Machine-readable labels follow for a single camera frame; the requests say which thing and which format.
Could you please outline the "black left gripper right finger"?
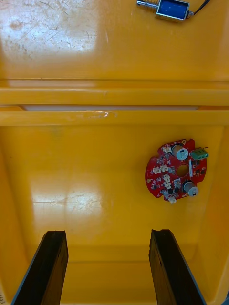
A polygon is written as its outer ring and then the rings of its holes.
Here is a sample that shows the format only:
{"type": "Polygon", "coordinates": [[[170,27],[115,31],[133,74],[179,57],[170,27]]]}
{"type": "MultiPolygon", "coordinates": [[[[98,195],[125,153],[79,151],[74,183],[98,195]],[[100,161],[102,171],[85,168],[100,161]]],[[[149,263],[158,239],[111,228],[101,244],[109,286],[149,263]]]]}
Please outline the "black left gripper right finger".
{"type": "Polygon", "coordinates": [[[149,262],[158,305],[206,304],[170,230],[151,231],[149,262]]]}

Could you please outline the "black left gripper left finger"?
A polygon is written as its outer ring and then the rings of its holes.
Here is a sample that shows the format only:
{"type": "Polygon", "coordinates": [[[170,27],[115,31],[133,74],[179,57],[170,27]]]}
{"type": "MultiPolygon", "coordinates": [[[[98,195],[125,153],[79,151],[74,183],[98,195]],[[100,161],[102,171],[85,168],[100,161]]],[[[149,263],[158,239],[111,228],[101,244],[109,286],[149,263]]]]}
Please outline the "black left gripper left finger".
{"type": "Polygon", "coordinates": [[[47,231],[12,301],[13,305],[59,305],[68,247],[65,231],[47,231]]]}

